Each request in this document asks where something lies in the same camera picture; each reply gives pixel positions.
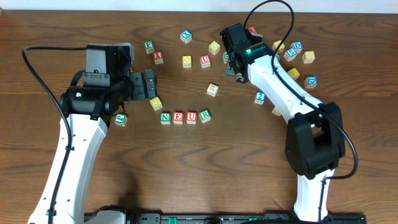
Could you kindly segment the green N block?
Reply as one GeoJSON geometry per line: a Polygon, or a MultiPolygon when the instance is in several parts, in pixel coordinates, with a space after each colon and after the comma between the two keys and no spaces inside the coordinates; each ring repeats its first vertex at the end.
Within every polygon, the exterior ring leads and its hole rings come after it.
{"type": "Polygon", "coordinates": [[[161,122],[161,124],[170,124],[171,123],[171,114],[170,113],[161,113],[160,122],[161,122]]]}

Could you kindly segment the red E block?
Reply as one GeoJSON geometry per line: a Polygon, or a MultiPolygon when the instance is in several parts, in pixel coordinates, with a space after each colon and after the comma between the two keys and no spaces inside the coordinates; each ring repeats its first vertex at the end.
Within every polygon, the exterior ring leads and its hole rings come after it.
{"type": "Polygon", "coordinates": [[[183,116],[184,116],[183,112],[175,111],[173,113],[173,119],[172,119],[173,123],[174,124],[183,124],[183,116]]]}

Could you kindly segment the green R block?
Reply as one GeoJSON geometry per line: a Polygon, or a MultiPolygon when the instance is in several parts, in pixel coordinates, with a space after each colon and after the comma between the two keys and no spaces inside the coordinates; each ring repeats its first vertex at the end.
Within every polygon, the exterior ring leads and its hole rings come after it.
{"type": "Polygon", "coordinates": [[[211,114],[208,110],[203,110],[199,112],[199,117],[202,123],[208,122],[211,120],[211,114]]]}

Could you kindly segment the yellow S block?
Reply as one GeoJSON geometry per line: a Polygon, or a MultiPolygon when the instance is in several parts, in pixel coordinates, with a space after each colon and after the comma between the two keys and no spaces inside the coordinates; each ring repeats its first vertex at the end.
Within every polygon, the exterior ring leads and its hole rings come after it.
{"type": "Polygon", "coordinates": [[[277,116],[281,116],[281,112],[279,109],[277,109],[276,107],[274,107],[274,109],[272,110],[272,113],[277,115],[277,116]]]}

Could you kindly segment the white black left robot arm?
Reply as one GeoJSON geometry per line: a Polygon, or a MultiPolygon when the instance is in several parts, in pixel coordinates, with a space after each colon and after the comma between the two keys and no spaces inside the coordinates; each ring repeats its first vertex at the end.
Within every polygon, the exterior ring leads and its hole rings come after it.
{"type": "Polygon", "coordinates": [[[62,96],[62,118],[55,157],[43,194],[29,223],[126,223],[123,210],[106,209],[85,218],[85,199],[98,150],[109,125],[125,126],[125,102],[154,98],[156,77],[152,69],[131,72],[109,88],[79,86],[84,70],[75,74],[62,96]]]}

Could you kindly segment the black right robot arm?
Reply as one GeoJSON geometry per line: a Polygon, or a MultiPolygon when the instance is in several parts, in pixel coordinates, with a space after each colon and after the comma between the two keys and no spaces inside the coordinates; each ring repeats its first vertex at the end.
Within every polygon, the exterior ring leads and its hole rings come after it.
{"type": "Polygon", "coordinates": [[[296,216],[303,221],[324,220],[328,185],[346,152],[339,106],[307,93],[263,42],[226,44],[226,49],[235,75],[263,91],[287,123],[285,155],[298,183],[296,216]]]}

